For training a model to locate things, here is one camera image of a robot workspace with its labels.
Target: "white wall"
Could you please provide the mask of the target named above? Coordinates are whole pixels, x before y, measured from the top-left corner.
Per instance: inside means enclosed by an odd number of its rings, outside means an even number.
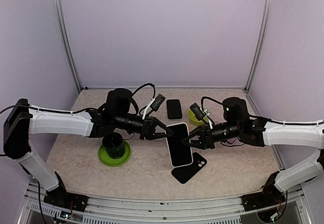
[[[324,119],[324,0],[273,0],[251,95],[263,116]],[[290,167],[314,152],[281,146]],[[302,185],[316,224],[324,220],[324,177]]]
[[[265,0],[62,0],[82,85],[241,87]]]
[[[68,109],[77,93],[59,33],[53,0],[0,0],[0,109],[19,98]],[[1,125],[8,113],[0,116]],[[0,140],[0,152],[3,141]],[[30,138],[46,158],[54,136]],[[0,223],[14,223],[29,183],[20,165],[0,158]]]

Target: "yellow-green bowl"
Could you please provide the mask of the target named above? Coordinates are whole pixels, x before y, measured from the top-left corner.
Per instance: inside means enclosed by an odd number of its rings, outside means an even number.
[[[189,117],[190,123],[193,124],[193,125],[199,126],[199,125],[204,124],[204,122],[202,120],[198,120],[196,118],[196,116],[194,115],[194,113],[193,113],[193,111],[191,109],[189,109],[189,111],[188,111],[188,117]],[[206,122],[208,122],[208,118],[207,117],[204,117],[204,120]]]

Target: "beige table surface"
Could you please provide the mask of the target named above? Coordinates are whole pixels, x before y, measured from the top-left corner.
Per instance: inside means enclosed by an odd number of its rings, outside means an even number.
[[[73,109],[99,107],[106,101],[108,90],[83,90]],[[167,99],[179,99],[183,119],[168,120],[164,102],[152,116],[166,125],[186,122],[191,104],[200,104],[202,96],[217,100],[237,96],[245,99],[242,90],[216,89],[157,89]],[[143,107],[152,95],[151,89],[143,89],[134,98]],[[214,121],[224,122],[220,105],[205,101]],[[208,161],[207,165],[186,184],[179,183],[172,175],[167,145],[164,139],[143,141],[135,136],[129,140],[132,155],[119,167],[107,167],[98,159],[101,139],[73,135],[59,135],[47,159],[49,166],[62,177],[68,191],[105,197],[129,199],[175,200],[198,199],[238,195],[257,191],[268,176],[278,170],[269,147],[224,147],[216,143],[213,150],[197,150]]]

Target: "black phone case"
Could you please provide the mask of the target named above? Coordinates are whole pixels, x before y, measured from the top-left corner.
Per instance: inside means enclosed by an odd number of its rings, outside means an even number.
[[[172,99],[167,100],[167,111],[168,111],[168,119],[181,119],[182,111],[180,100]]]
[[[206,164],[207,160],[199,155],[197,152],[192,154],[193,162],[188,166],[177,167],[172,170],[171,174],[174,176],[179,182],[185,184],[188,182],[193,176],[196,175]]]

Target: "green saucer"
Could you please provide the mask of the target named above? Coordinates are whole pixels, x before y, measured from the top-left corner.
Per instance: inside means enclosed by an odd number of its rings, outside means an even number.
[[[99,148],[99,151],[98,151],[98,157],[99,157],[99,160],[102,162],[102,164],[104,164],[108,167],[118,167],[118,166],[124,164],[126,161],[128,161],[128,159],[131,157],[132,150],[131,150],[130,145],[126,141],[124,141],[124,144],[125,144],[125,154],[119,159],[111,158],[107,154],[104,146],[101,145]]]

